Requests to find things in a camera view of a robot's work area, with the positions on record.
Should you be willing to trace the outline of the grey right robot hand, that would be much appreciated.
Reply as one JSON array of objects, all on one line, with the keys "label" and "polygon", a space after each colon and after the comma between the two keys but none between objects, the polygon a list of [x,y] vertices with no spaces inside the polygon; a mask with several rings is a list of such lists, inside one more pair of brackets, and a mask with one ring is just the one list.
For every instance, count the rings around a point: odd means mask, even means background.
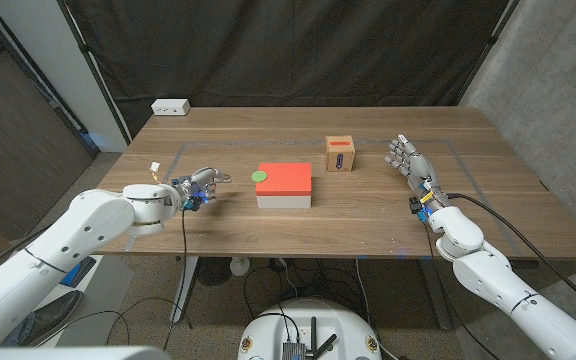
[{"label": "grey right robot hand", "polygon": [[432,163],[403,134],[391,141],[389,156],[384,160],[404,176],[415,194],[416,199],[409,201],[409,207],[421,222],[427,222],[434,212],[451,205]]}]

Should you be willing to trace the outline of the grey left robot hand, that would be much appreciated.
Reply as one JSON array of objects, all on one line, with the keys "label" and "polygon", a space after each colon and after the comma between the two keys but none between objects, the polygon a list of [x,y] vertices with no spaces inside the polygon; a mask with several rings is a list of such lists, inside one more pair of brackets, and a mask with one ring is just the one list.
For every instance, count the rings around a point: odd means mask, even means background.
[{"label": "grey left robot hand", "polygon": [[230,183],[232,177],[216,168],[204,167],[192,175],[173,178],[171,185],[181,197],[181,210],[197,211],[203,204],[217,201],[216,185]]}]

